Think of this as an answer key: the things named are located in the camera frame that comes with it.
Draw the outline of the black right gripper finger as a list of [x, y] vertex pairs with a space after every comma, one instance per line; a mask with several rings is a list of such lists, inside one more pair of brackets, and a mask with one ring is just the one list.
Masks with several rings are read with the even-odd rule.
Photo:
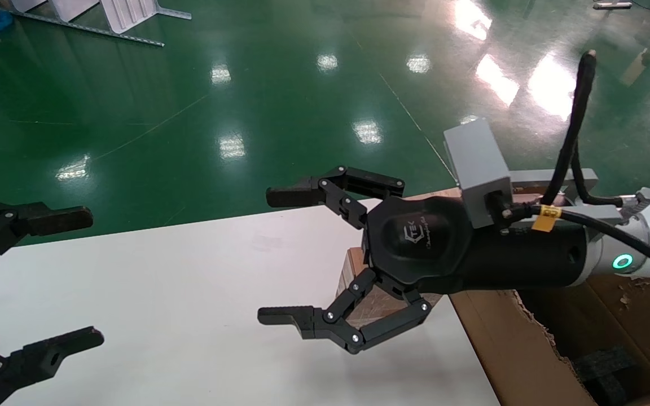
[[353, 195], [386, 200], [402, 197], [405, 183], [399, 178], [339, 166], [320, 176], [310, 176], [291, 187], [268, 188], [266, 202], [271, 208], [326, 206], [357, 230], [366, 228], [368, 210]]
[[[394, 288], [406, 306], [356, 328], [346, 319], [374, 287]], [[366, 267], [327, 308], [263, 307], [258, 309], [257, 319], [263, 325], [292, 325], [302, 339], [328, 339], [355, 355], [421, 325], [431, 310], [431, 304], [417, 290], [400, 285], [382, 271]]]

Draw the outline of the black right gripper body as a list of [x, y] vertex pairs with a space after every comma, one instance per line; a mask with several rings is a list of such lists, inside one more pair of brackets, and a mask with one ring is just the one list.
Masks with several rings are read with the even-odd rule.
[[473, 228], [449, 196], [387, 198], [368, 213], [363, 246], [374, 272], [421, 293], [564, 288], [586, 274], [585, 229]]

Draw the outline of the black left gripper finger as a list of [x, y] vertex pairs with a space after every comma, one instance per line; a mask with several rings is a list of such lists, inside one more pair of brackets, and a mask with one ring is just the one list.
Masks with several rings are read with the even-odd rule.
[[68, 356], [102, 345], [105, 337], [93, 326], [44, 339], [0, 355], [0, 404], [13, 393], [54, 378]]
[[0, 256], [27, 236], [67, 233], [93, 224], [93, 214], [85, 206], [52, 210], [41, 201], [26, 205], [0, 202]]

